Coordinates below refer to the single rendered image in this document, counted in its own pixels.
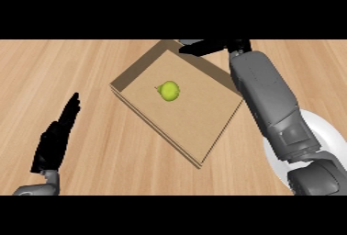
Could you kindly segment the green pear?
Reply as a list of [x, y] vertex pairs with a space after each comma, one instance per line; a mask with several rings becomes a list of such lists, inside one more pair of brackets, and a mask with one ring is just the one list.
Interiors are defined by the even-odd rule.
[[179, 97], [180, 94], [177, 83], [174, 81], [167, 81], [164, 84], [158, 86], [156, 92], [159, 93], [165, 101], [168, 102], [174, 101], [174, 99]]

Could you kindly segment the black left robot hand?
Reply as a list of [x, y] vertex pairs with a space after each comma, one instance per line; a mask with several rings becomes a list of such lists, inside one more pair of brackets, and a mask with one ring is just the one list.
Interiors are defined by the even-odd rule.
[[68, 146], [68, 139], [80, 111], [78, 93], [74, 93], [59, 116], [41, 134], [40, 144], [35, 149], [31, 173], [57, 170]]

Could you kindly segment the brown cardboard box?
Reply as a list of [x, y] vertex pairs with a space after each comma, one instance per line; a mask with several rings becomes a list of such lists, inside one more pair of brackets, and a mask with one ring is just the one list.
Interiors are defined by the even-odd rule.
[[[242, 103], [229, 73], [205, 58], [179, 52], [174, 40], [161, 40], [124, 70], [109, 86], [124, 104], [170, 142], [195, 166], [201, 166]], [[156, 88], [179, 85], [174, 101]]]

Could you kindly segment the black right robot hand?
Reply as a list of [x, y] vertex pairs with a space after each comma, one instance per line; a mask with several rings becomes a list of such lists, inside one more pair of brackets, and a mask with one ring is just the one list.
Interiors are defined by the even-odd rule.
[[179, 52], [198, 57], [220, 50], [227, 50], [229, 53], [233, 51], [244, 53], [252, 50], [248, 39], [181, 39], [179, 42], [183, 44]]

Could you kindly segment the white plate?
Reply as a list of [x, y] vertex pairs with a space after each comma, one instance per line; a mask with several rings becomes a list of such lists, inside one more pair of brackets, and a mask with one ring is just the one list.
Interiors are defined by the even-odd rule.
[[[338, 161], [347, 170], [347, 141], [342, 138], [338, 130], [331, 123], [314, 113], [307, 110], [300, 110], [304, 121], [310, 127], [313, 135], [322, 145], [322, 151], [329, 151], [338, 158]], [[288, 172], [297, 168], [308, 166], [307, 162], [288, 163], [282, 162], [273, 152], [273, 147], [263, 139], [263, 150], [266, 153], [269, 164], [273, 168], [273, 172], [285, 185], [288, 182]]]

